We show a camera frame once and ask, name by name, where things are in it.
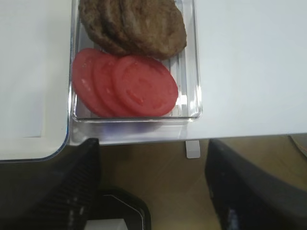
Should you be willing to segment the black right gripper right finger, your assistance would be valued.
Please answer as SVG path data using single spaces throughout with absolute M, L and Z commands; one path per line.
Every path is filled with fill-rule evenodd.
M 305 230 L 307 193 L 241 157 L 218 139 L 208 144 L 205 178 L 223 230 Z

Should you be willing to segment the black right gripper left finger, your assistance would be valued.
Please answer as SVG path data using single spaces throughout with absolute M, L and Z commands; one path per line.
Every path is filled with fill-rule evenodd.
M 83 230 L 99 184 L 99 141 L 74 151 L 23 181 L 16 163 L 0 165 L 2 230 Z

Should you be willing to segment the black robot base below table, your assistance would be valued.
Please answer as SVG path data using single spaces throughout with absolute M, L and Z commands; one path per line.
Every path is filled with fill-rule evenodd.
M 123 219 L 129 230 L 150 230 L 151 214 L 146 203 L 122 189 L 96 192 L 89 220 Z

